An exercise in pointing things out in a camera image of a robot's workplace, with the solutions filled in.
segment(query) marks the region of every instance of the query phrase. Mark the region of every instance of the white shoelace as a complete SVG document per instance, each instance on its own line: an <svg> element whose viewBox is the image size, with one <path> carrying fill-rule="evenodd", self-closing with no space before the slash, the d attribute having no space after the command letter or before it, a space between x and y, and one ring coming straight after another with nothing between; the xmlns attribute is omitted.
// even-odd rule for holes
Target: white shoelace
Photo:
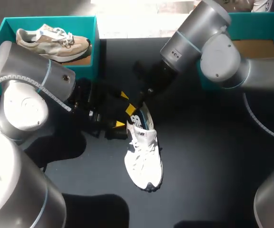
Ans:
<svg viewBox="0 0 274 228"><path fill-rule="evenodd" d="M73 36L70 32L68 34L66 34L65 30L62 29L62 28L54 28L53 31L56 32L58 35L61 35L63 37L58 38L58 39L53 39L52 41L60 41L65 46L73 43L74 38L73 38Z"/></svg>
<svg viewBox="0 0 274 228"><path fill-rule="evenodd" d="M154 155L155 144L152 143L149 147L144 148L140 146L137 139L133 139L132 144L135 149L135 153L137 153L135 163L133 164L133 169L141 172L147 158Z"/></svg>

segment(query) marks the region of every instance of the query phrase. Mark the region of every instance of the beige sneaker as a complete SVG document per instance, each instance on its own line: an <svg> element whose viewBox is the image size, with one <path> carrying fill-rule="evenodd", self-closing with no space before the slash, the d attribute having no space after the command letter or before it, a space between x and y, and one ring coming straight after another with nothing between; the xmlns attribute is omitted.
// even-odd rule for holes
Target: beige sneaker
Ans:
<svg viewBox="0 0 274 228"><path fill-rule="evenodd" d="M18 29L17 44L58 62L68 62L83 55L90 46L85 37L73 36L61 28L44 24L36 31Z"/></svg>

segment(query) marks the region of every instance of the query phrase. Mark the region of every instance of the sneaker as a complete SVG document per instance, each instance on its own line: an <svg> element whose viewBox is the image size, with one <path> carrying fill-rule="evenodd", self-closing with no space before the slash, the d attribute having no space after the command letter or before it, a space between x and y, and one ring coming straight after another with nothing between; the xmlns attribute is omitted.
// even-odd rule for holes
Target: sneaker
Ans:
<svg viewBox="0 0 274 228"><path fill-rule="evenodd" d="M72 61L83 55L90 46L85 37L73 36L61 28L44 24L36 31L18 29L17 44L58 62Z"/></svg>
<svg viewBox="0 0 274 228"><path fill-rule="evenodd" d="M124 158L132 181L142 190L152 192L160 188L163 167L159 154L157 133L151 114L145 104L127 122L131 142Z"/></svg>

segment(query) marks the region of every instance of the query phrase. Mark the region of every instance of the teal box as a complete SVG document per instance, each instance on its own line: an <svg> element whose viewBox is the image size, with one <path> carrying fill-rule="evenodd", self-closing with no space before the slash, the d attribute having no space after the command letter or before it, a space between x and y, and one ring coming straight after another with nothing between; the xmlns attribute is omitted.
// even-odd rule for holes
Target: teal box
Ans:
<svg viewBox="0 0 274 228"><path fill-rule="evenodd" d="M228 28L231 40L267 39L274 41L274 12L263 13L229 13L231 25ZM197 63L202 88L206 90L219 89L209 81L200 70Z"/></svg>
<svg viewBox="0 0 274 228"><path fill-rule="evenodd" d="M92 44L90 65L65 66L76 73L76 79L86 77L94 80L98 76L100 39L95 16L60 16L60 17L24 17L4 18L0 26L0 45L6 40L16 42L17 30L37 30L43 24L58 27L76 36L87 37Z"/></svg>

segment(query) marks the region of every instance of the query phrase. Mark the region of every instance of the cable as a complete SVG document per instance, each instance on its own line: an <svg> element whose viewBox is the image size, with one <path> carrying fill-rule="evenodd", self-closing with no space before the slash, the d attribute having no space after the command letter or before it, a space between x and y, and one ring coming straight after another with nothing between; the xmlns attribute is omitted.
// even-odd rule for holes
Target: cable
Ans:
<svg viewBox="0 0 274 228"><path fill-rule="evenodd" d="M256 116L254 115L254 113L251 111L251 108L248 104L248 101L247 101L247 97L246 97L246 94L243 93L243 100L244 100L244 104L247 108L247 111L248 113L250 114L250 116L252 117L252 119L264 130L266 131L268 134L272 135L274 137L274 133L272 131L270 131L267 127L265 127L257 118Z"/></svg>
<svg viewBox="0 0 274 228"><path fill-rule="evenodd" d="M44 93L46 93L49 97L51 97L55 102L57 102L62 108L64 108L66 111L70 112L71 108L65 105L62 101L60 101L58 98L56 98L50 91L48 91L46 88L44 88L41 84L37 83L36 81L32 80L31 78L20 76L20 75L8 75L0 77L0 83L7 80L20 80L28 82L40 90L42 90Z"/></svg>

